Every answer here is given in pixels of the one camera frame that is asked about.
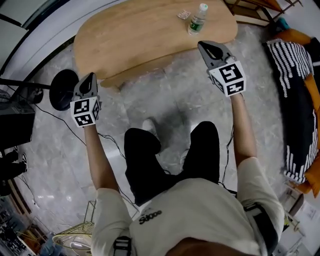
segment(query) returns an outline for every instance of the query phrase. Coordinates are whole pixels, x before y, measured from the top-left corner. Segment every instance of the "bottle cap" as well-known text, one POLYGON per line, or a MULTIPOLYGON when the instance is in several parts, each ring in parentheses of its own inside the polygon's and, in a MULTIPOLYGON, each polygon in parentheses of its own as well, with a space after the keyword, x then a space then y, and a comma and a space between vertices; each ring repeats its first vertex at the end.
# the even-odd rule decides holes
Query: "bottle cap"
POLYGON ((206 10, 208 10, 208 5, 205 3, 201 3, 199 9, 201 11, 206 11, 206 10))

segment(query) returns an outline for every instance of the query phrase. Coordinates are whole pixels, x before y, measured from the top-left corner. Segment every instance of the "round black base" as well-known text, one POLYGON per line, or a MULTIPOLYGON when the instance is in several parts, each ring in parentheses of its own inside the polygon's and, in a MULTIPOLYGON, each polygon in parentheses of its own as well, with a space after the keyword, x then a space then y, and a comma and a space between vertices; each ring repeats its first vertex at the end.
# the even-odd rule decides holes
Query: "round black base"
POLYGON ((65 69, 56 74, 49 91, 50 102, 54 109, 65 111, 70 108, 74 88, 78 82, 78 75, 73 70, 65 69))

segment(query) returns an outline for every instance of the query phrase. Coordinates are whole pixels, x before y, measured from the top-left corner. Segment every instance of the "white t-shirt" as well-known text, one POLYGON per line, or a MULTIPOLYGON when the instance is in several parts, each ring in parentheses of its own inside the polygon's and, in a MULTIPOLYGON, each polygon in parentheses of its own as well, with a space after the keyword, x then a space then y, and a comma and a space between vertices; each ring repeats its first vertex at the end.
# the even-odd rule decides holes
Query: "white t-shirt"
POLYGON ((280 239, 284 210, 255 157, 238 167, 237 198, 202 178, 178 182, 152 199, 132 221, 121 195, 112 189, 97 191, 93 256, 113 255, 113 244, 128 230, 137 256, 165 256, 185 238, 216 242, 246 254, 261 255, 245 206, 260 203, 280 239))

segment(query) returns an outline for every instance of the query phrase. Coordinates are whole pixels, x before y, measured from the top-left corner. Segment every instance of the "marble floor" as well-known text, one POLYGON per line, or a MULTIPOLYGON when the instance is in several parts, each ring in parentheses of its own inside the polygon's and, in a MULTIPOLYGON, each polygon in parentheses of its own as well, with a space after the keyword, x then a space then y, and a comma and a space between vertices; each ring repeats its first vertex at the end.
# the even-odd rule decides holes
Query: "marble floor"
MULTIPOLYGON (((284 177, 283 134, 280 106, 272 69, 261 45, 262 28, 240 24, 236 39, 227 47, 241 61, 247 77, 244 94, 258 147, 258 157, 265 174, 279 194, 284 177)), ((32 79, 50 84, 63 69, 77 70, 73 46, 70 45, 47 63, 32 79)), ((220 177, 227 161, 226 145, 232 129, 231 103, 206 74, 206 65, 198 50, 178 54, 172 64, 127 82, 120 93, 99 87, 102 111, 97 129, 111 135, 124 151, 124 134, 130 127, 140 128, 145 118, 153 117, 164 150, 157 156, 164 169, 172 174, 180 171, 180 156, 189 146, 190 131, 201 121, 215 123, 220 137, 220 177)), ((49 92, 39 107, 64 119, 84 140, 84 131, 77 128, 69 111, 52 108, 49 92)), ((85 146, 66 125, 36 110, 33 137, 20 147, 28 157, 29 170, 24 174, 28 188, 16 182, 32 215, 52 232, 61 232, 83 221, 89 200, 95 199, 85 146)), ((116 179, 122 191, 133 200, 125 176, 126 163, 115 144, 101 138, 116 179)), ((236 190, 237 173, 233 145, 226 169, 225 185, 236 190)), ((135 209, 127 204, 131 215, 135 209)))

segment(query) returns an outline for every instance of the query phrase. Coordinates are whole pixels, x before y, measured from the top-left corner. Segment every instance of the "plastic bottle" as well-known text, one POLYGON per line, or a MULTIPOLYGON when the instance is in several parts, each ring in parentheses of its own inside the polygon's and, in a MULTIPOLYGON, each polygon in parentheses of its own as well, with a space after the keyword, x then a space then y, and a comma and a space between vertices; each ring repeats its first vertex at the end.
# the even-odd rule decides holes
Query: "plastic bottle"
POLYGON ((206 5, 205 3, 201 3, 197 14, 192 17, 191 22, 188 26, 189 35, 197 35, 200 32, 206 21, 207 10, 208 5, 206 5))

